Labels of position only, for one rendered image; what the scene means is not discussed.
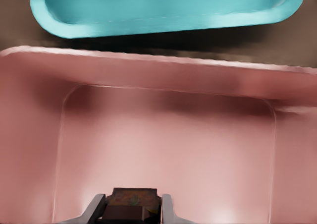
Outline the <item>small brown square button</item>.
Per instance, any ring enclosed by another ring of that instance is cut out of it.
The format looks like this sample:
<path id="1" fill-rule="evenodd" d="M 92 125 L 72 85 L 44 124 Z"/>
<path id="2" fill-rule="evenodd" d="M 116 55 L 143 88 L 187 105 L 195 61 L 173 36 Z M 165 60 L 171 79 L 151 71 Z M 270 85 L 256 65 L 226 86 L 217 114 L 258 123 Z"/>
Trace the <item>small brown square button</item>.
<path id="1" fill-rule="evenodd" d="M 155 188 L 114 188 L 97 224 L 160 224 L 162 198 Z"/>

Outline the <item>pink plastic box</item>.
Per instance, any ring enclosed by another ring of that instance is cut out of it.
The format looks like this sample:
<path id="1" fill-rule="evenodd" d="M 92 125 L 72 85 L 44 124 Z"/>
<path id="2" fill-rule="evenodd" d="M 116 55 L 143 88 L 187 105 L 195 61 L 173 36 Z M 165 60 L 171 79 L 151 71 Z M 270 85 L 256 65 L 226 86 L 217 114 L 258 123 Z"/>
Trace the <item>pink plastic box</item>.
<path id="1" fill-rule="evenodd" d="M 317 68 L 71 49 L 0 52 L 0 224 L 117 187 L 207 224 L 317 224 Z"/>

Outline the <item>pale blue-green tray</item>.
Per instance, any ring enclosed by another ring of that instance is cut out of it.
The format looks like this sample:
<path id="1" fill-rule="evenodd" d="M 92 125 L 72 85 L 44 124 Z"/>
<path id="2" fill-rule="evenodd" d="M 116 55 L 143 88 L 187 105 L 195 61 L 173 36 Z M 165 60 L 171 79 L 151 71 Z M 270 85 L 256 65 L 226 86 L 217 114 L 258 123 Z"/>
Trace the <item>pale blue-green tray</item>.
<path id="1" fill-rule="evenodd" d="M 263 25 L 293 15 L 303 0 L 30 0 L 42 28 L 96 38 Z"/>

